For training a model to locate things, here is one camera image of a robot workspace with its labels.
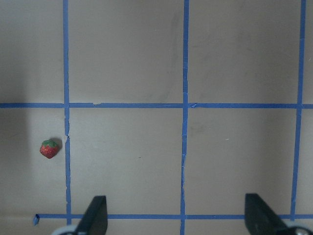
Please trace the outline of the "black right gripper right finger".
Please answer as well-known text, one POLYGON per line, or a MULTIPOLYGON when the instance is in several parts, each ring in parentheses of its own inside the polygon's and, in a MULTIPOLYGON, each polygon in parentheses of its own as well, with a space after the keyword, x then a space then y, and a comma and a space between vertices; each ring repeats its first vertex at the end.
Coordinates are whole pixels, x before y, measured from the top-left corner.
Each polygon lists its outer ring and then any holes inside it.
POLYGON ((288 235, 288 226, 256 193, 245 195, 245 226, 250 235, 288 235))

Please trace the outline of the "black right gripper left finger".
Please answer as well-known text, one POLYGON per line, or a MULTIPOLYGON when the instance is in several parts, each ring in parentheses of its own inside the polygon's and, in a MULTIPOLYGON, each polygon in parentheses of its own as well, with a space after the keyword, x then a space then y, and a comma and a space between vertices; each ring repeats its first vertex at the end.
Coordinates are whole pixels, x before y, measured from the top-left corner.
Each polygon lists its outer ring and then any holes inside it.
POLYGON ((108 228, 106 196, 95 196, 89 204, 75 235, 105 235, 108 228))

